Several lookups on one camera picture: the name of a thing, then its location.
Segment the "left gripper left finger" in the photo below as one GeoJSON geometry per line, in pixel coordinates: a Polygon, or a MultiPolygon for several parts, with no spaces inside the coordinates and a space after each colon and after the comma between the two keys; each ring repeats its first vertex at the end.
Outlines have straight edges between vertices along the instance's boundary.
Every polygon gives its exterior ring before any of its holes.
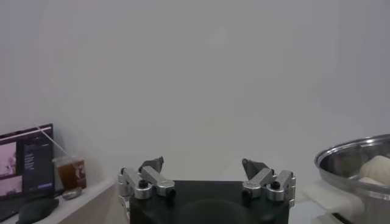
{"type": "Polygon", "coordinates": [[[166,179],[161,170],[164,164],[162,156],[147,160],[137,169],[122,167],[118,174],[118,191],[122,198],[135,197],[147,200],[153,191],[158,196],[171,200],[176,196],[176,186],[173,180],[166,179]]]}

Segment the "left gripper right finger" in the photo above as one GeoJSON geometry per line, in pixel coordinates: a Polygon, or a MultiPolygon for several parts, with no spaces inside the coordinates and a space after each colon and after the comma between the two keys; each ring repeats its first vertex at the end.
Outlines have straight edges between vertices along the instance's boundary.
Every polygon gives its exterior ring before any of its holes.
{"type": "Polygon", "coordinates": [[[296,176],[292,171],[282,170],[276,173],[265,163],[246,158],[242,159],[242,165],[248,178],[242,184],[244,201],[266,197],[274,202],[296,202],[296,176]]]}

